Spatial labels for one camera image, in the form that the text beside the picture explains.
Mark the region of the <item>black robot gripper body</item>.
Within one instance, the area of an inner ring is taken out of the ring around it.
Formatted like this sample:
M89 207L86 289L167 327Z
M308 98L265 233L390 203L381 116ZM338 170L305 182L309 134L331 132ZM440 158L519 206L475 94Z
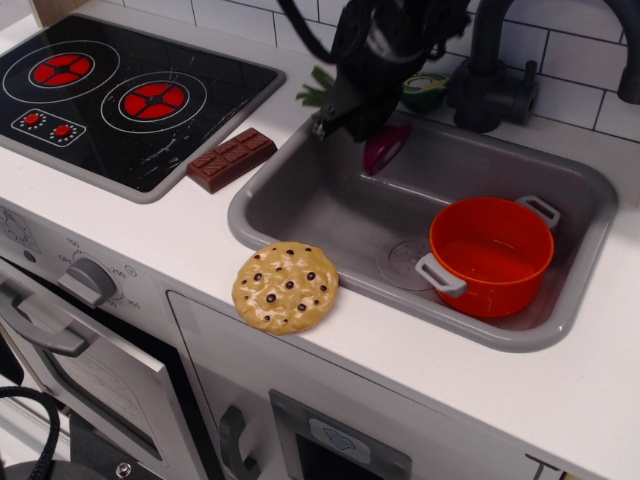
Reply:
M425 61L425 48L393 44L369 34L354 53L337 64L337 77L323 101L313 133L324 139L344 128L363 142L384 126L396 108L403 82Z

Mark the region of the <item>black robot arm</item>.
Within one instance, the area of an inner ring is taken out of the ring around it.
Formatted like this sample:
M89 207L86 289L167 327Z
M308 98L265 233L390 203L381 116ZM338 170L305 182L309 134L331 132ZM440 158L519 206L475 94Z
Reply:
M403 83L470 22L466 1L351 1L343 9L326 63L336 78L315 120L324 139L340 128L362 142L400 101Z

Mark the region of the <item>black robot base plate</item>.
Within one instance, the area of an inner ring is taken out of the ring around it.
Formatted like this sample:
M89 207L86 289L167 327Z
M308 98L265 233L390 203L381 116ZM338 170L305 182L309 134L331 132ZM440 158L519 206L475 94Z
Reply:
M43 479L159 479L79 416L70 417L70 460L52 459Z

